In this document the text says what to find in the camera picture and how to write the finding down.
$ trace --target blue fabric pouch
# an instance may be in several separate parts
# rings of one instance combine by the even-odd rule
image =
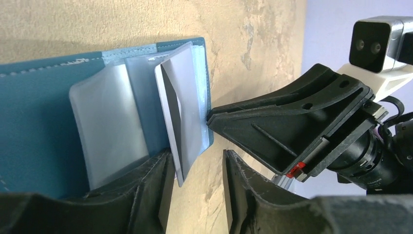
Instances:
[[[147,66],[130,64],[125,58],[167,54],[187,42],[205,49],[205,40],[195,38],[0,65],[0,192],[65,198],[89,191],[70,88],[120,61],[130,77],[149,74],[144,71]],[[206,79],[206,108],[210,110],[206,53],[194,56],[205,57],[206,75],[196,79]],[[154,74],[131,79],[130,85],[148,156],[153,156],[169,147]],[[213,143],[210,130],[208,141]]]

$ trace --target camera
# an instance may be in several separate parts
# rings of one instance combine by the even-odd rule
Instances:
[[[374,73],[411,64],[412,32],[413,17],[379,16],[359,20],[353,27],[350,63]]]

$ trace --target teal fabric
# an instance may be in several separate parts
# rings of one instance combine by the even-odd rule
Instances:
[[[196,38],[0,64],[0,192],[37,192],[54,198],[84,195],[89,184],[68,96],[70,87],[114,60],[170,51],[188,41],[205,46],[203,38]],[[160,105],[153,83],[146,81],[146,84],[149,90],[156,91],[147,97],[154,98],[154,105]],[[138,107],[145,105],[145,100],[136,100]],[[160,106],[155,109],[162,115]],[[145,119],[141,121],[145,139],[153,143],[151,154],[168,147],[167,133],[162,132],[162,126],[158,133],[162,140],[154,142],[149,137],[154,131],[151,128],[154,125],[149,124],[153,121],[150,117],[153,112],[146,117],[141,116],[145,112],[139,114],[141,120]],[[213,135],[209,133],[212,144]]]

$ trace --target red clip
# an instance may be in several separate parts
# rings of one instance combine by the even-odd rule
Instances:
[[[298,170],[298,169],[303,169],[305,167],[305,163],[303,162],[299,162],[297,163],[297,165],[295,167],[293,167],[293,169],[291,169],[290,172],[288,172],[285,176],[288,178],[293,178],[294,177],[294,173]]]

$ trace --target beige table surface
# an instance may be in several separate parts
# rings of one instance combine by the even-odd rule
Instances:
[[[277,90],[300,75],[303,0],[0,0],[0,63],[206,39],[212,105]],[[228,233],[215,143],[172,195],[167,233]],[[243,154],[267,177],[271,173]]]

